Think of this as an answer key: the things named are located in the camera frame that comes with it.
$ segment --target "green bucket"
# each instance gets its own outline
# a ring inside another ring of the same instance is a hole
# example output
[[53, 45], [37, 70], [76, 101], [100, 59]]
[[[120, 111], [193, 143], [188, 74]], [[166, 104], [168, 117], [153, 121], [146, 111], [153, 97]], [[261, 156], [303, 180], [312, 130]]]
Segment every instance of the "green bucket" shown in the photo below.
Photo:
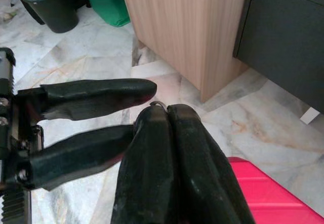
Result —
[[96, 13], [109, 25], [120, 27], [130, 22], [125, 0], [89, 0]]

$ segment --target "cabinet door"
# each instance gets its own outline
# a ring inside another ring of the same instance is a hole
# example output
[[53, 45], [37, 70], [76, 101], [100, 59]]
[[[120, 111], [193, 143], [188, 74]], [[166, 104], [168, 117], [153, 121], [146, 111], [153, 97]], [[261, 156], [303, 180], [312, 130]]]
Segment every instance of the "cabinet door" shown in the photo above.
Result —
[[238, 58], [324, 113], [324, 7], [252, 0]]

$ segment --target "black plastic part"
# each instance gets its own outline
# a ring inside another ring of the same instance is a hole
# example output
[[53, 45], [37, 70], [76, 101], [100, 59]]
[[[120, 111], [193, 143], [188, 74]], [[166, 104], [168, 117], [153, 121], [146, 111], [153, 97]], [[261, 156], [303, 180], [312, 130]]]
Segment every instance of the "black plastic part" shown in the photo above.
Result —
[[241, 13], [240, 22], [238, 24], [235, 45], [234, 45], [234, 50], [233, 50], [233, 57], [235, 57], [235, 58], [237, 57], [237, 54], [238, 54], [238, 49], [239, 49], [239, 46], [241, 43], [241, 37], [242, 37], [242, 33], [244, 31], [244, 26], [245, 26], [245, 22], [247, 20], [250, 4], [251, 4], [251, 0], [244, 0], [244, 5], [243, 5], [242, 13]]
[[40, 121], [101, 117], [145, 103], [155, 93], [156, 84], [151, 81], [120, 79], [41, 85], [41, 88], [19, 91], [18, 96], [19, 100], [31, 100], [30, 116]]
[[41, 17], [32, 9], [29, 3], [25, 2], [24, 0], [20, 0], [22, 5], [25, 7], [25, 9], [28, 11], [28, 13], [31, 15], [31, 17], [37, 21], [40, 25], [45, 25], [45, 22], [41, 19]]
[[111, 224], [178, 224], [178, 181], [168, 115], [162, 107], [150, 106], [140, 113], [135, 129], [120, 165]]
[[9, 126], [0, 126], [0, 160], [9, 156]]
[[67, 32], [78, 24], [78, 17], [70, 0], [24, 1], [55, 33]]
[[14, 56], [14, 52], [10, 48], [0, 48], [0, 52], [6, 53], [6, 58], [12, 65], [16, 65], [16, 59]]
[[183, 191], [182, 216], [190, 224], [255, 223], [226, 156], [197, 113], [181, 104], [168, 111]]
[[8, 79], [0, 78], [0, 96], [7, 97], [11, 94], [12, 90], [12, 82], [10, 82]]
[[21, 188], [3, 192], [2, 223], [31, 224], [31, 193]]
[[20, 164], [28, 173], [27, 189], [57, 186], [99, 173], [121, 160], [133, 139], [133, 126], [114, 126], [72, 136]]

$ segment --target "marble floor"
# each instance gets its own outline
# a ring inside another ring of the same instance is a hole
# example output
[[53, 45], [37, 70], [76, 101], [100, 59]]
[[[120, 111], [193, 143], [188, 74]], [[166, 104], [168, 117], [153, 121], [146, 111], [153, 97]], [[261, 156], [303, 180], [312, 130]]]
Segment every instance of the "marble floor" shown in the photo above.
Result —
[[[206, 103], [199, 91], [148, 48], [138, 48], [131, 24], [107, 25], [92, 9], [78, 10], [78, 26], [64, 34], [38, 25], [18, 3], [0, 0], [0, 47], [16, 56], [15, 90], [80, 79], [147, 78], [158, 85], [153, 100], [185, 103], [227, 156], [247, 159], [324, 216], [324, 117], [299, 118], [308, 106], [249, 69]], [[81, 131], [133, 122], [147, 105], [96, 119], [42, 121], [45, 146]], [[119, 165], [32, 192], [33, 224], [110, 223]]]

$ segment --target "white marble tile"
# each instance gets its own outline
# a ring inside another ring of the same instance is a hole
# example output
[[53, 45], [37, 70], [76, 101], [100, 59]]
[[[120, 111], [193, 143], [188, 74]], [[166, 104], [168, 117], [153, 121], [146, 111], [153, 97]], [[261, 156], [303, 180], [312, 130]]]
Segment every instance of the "white marble tile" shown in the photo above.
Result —
[[310, 126], [313, 129], [316, 129], [318, 132], [323, 133], [324, 131], [324, 115], [318, 115], [312, 122], [310, 122]]
[[54, 190], [32, 193], [34, 223], [89, 223], [106, 172], [65, 183]]
[[324, 213], [319, 173], [324, 134], [258, 91], [202, 116], [225, 154], [256, 164], [310, 207]]
[[185, 99], [200, 109], [213, 111], [227, 103], [259, 90], [266, 81], [268, 81], [267, 78], [250, 68], [205, 103], [201, 103], [200, 101], [199, 90], [186, 79], [182, 81], [184, 86], [181, 87], [180, 94], [182, 99]]
[[9, 47], [16, 57], [15, 80], [20, 80], [65, 34], [55, 34], [46, 25], [39, 25], [21, 2], [12, 7], [17, 15], [0, 25], [0, 47]]
[[88, 57], [64, 54], [68, 45], [62, 41], [36, 64], [20, 81], [16, 90], [81, 79], [121, 79], [130, 77], [131, 56]]
[[[132, 35], [125, 29], [116, 28], [109, 25], [86, 26], [90, 34], [87, 37], [92, 37], [89, 45], [89, 56], [125, 56], [131, 54]], [[83, 34], [78, 34], [79, 38], [84, 37]]]
[[270, 80], [260, 89], [260, 93], [271, 100], [275, 100], [298, 117], [301, 117], [309, 109], [309, 106], [305, 102]]
[[147, 78], [163, 76], [170, 73], [176, 73], [177, 71], [173, 69], [163, 60], [157, 60], [151, 63], [147, 63], [141, 66], [132, 67], [132, 78]]
[[79, 18], [79, 23], [76, 29], [78, 29], [80, 26], [89, 26], [91, 24], [93, 24], [94, 26], [106, 24], [105, 21], [101, 19], [100, 16], [92, 8], [83, 6], [78, 9], [76, 13]]
[[154, 53], [147, 46], [140, 47], [139, 41], [136, 37], [133, 39], [133, 62], [132, 66], [152, 63], [157, 60], [162, 60], [160, 56]]
[[6, 12], [10, 8], [10, 0], [0, 0], [0, 25], [5, 23], [3, 20], [3, 13]]
[[104, 184], [90, 224], [110, 223], [120, 163], [106, 171]]
[[123, 30], [127, 31], [132, 37], [135, 36], [135, 31], [134, 31], [132, 23], [128, 23], [122, 27], [119, 27], [119, 29], [123, 29]]

